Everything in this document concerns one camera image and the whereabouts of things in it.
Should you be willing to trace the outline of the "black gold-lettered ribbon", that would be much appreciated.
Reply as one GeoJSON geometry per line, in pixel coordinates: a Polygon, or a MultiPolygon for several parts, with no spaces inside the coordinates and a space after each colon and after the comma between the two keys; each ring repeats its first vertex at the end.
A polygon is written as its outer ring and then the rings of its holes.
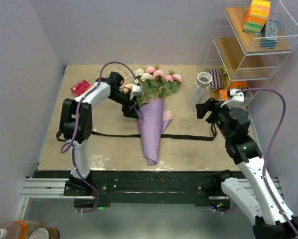
{"type": "MultiPolygon", "coordinates": [[[[214,124],[211,124],[211,133],[212,136],[196,136],[196,135],[176,135],[176,134],[162,134],[161,138],[171,138],[171,139],[180,139],[180,140],[201,140],[201,141],[213,141],[217,136],[217,130],[214,124]]],[[[114,134],[103,134],[96,131],[92,131],[91,135],[97,136],[106,136],[106,137],[133,137],[141,138],[140,134],[129,134],[129,135],[114,135],[114,134]]]]}

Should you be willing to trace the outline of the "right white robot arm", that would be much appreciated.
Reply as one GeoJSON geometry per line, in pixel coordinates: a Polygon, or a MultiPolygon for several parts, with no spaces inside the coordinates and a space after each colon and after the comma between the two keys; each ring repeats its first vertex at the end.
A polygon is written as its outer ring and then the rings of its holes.
{"type": "Polygon", "coordinates": [[[253,191],[251,195],[238,179],[224,170],[214,175],[211,189],[218,196],[227,195],[247,216],[257,239],[294,239],[298,237],[298,216],[289,209],[264,168],[265,161],[257,143],[249,136],[248,113],[229,108],[210,98],[196,105],[197,118],[207,112],[206,122],[219,128],[230,158],[239,167],[253,191]]]}

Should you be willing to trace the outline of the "pink white flower bunch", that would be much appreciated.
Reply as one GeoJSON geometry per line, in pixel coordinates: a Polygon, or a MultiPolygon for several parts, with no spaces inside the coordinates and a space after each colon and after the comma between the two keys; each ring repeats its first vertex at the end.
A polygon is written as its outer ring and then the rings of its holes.
{"type": "Polygon", "coordinates": [[[171,93],[176,93],[182,83],[180,74],[176,74],[172,69],[165,74],[158,65],[138,68],[134,75],[143,88],[143,93],[137,96],[140,107],[153,101],[164,100],[171,93]]]}

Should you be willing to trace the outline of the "purple wrapping paper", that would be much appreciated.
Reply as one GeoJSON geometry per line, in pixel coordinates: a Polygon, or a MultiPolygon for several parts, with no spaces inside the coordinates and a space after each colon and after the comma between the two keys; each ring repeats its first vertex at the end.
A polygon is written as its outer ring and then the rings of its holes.
{"type": "Polygon", "coordinates": [[[149,166],[156,165],[161,135],[172,121],[171,111],[164,110],[164,100],[157,100],[142,106],[138,115],[144,157],[149,166]]]}

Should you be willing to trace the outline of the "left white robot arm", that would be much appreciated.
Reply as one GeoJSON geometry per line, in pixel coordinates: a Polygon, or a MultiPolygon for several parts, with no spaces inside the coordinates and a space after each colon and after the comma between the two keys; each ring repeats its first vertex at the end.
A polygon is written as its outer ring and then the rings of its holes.
{"type": "Polygon", "coordinates": [[[95,193],[87,155],[87,140],[93,133],[93,110],[104,99],[110,99],[122,106],[125,117],[138,119],[137,96],[142,94],[139,82],[122,88],[124,78],[111,72],[107,78],[99,78],[90,89],[74,99],[65,99],[62,104],[59,133],[66,143],[60,152],[71,151],[73,168],[66,187],[81,195],[95,193]]]}

